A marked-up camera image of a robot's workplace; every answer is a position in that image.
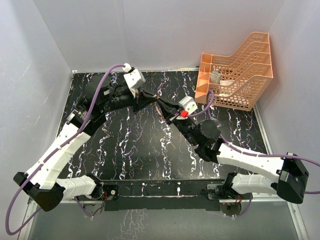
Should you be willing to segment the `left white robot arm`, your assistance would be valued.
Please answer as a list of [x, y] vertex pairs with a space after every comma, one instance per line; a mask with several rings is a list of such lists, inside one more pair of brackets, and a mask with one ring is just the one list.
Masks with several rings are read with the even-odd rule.
[[13, 180], [45, 212], [62, 200], [87, 196], [93, 200], [103, 195], [102, 182], [92, 174], [60, 179], [69, 160], [106, 121], [106, 114], [132, 107], [138, 111], [144, 101], [154, 100], [143, 91], [143, 74], [135, 69], [124, 74], [124, 81], [113, 83], [108, 75], [91, 80], [77, 101], [61, 132], [44, 155], [26, 172], [17, 172]]

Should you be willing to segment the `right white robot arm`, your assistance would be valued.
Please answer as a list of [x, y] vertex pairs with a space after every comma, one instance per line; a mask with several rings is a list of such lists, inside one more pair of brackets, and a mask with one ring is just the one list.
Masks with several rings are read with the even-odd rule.
[[263, 154], [236, 147], [223, 140], [213, 120], [195, 123], [188, 117], [187, 105], [157, 100], [167, 124], [174, 124], [185, 139], [195, 146], [195, 153], [206, 162], [236, 166], [251, 175], [230, 173], [223, 185], [216, 187], [218, 197], [235, 198], [248, 193], [277, 195], [283, 200], [301, 204], [306, 193], [309, 172], [303, 159], [293, 153]]

